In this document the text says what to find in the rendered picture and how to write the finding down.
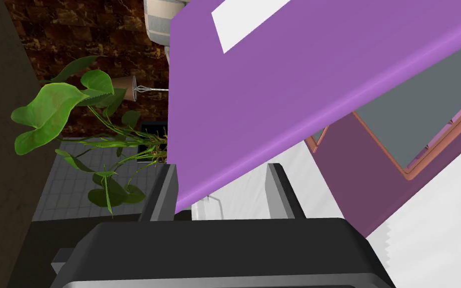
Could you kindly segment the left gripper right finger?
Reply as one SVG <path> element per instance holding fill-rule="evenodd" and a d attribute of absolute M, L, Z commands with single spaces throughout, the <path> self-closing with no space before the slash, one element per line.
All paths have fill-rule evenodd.
<path fill-rule="evenodd" d="M 272 219 L 306 219 L 306 214 L 281 164 L 267 164 L 265 192 Z"/>

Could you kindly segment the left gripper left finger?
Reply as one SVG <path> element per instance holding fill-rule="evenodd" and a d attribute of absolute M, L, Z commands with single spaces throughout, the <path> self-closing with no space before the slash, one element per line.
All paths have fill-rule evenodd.
<path fill-rule="evenodd" d="M 174 220 L 178 192 L 177 166 L 163 164 L 138 220 L 140 222 Z"/>

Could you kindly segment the brown cup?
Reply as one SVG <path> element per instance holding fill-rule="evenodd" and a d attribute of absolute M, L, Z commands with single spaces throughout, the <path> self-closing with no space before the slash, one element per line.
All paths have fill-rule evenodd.
<path fill-rule="evenodd" d="M 112 85 L 115 89 L 125 89 L 124 100 L 137 101 L 137 94 L 135 88 L 137 81 L 135 76 L 118 77 L 112 79 Z"/>

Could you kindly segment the green leafy plant, black pot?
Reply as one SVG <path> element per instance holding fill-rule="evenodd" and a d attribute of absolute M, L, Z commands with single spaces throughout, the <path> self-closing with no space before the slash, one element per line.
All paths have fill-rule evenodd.
<path fill-rule="evenodd" d="M 73 60 L 51 80 L 44 80 L 37 96 L 26 106 L 15 109 L 11 119 L 15 123 L 30 126 L 31 130 L 16 137 L 14 149 L 22 156 L 53 140 L 62 141 L 61 132 L 75 107 L 87 107 L 95 117 L 113 132 L 97 134 L 78 139 L 95 149 L 115 149 L 117 163 L 101 171 L 86 166 L 80 156 L 57 149 L 73 168 L 91 174 L 96 189 L 88 192 L 88 200 L 109 212 L 122 204 L 138 204 L 146 199 L 146 194 L 137 186 L 127 182 L 119 184 L 114 176 L 121 166 L 131 161 L 146 160 L 149 165 L 163 164 L 167 159 L 167 133 L 143 132 L 136 129 L 140 114 L 135 110 L 126 111 L 121 117 L 121 125 L 112 123 L 111 117 L 121 106 L 127 88 L 115 87 L 110 76 L 100 69 L 90 70 L 97 60 L 90 55 Z"/>

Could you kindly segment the pale grey round vessel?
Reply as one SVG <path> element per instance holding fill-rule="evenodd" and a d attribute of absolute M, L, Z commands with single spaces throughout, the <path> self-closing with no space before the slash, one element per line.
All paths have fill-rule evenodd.
<path fill-rule="evenodd" d="M 143 0 L 146 33 L 161 46 L 170 46 L 171 20 L 191 0 Z"/>

